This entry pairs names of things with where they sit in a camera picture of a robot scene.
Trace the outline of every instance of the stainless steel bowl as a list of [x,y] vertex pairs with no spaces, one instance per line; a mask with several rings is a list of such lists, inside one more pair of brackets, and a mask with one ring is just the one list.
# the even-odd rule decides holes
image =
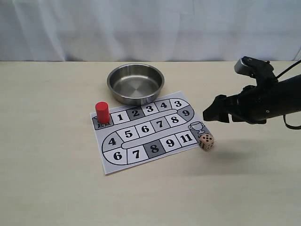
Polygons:
[[119,102],[138,106],[150,103],[158,97],[164,86],[164,76],[150,65],[126,64],[109,74],[107,84]]

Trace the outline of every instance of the white curtain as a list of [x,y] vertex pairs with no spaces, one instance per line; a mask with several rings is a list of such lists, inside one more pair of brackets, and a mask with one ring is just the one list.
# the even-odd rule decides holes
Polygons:
[[0,0],[0,60],[296,60],[301,0]]

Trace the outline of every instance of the board game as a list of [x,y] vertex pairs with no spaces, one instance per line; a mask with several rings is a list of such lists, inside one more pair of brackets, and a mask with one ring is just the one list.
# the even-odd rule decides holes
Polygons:
[[107,124],[90,117],[105,174],[198,147],[198,138],[211,134],[181,91],[110,109]]

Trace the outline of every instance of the wooden table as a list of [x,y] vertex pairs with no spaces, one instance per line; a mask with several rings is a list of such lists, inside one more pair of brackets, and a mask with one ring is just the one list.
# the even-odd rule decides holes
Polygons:
[[[99,101],[121,105],[106,78],[122,64],[0,63],[1,225],[300,225],[301,132],[282,117],[206,122],[211,153],[194,148],[105,176],[89,113]],[[150,64],[165,76],[161,96],[182,90],[200,116],[216,95],[255,84],[235,62]],[[292,62],[271,64],[279,74]]]

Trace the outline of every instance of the wooden die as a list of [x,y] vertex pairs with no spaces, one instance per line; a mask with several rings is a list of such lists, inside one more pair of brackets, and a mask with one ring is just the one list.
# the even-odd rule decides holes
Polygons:
[[209,149],[214,145],[214,137],[211,134],[203,134],[200,136],[198,144],[203,150],[209,151]]

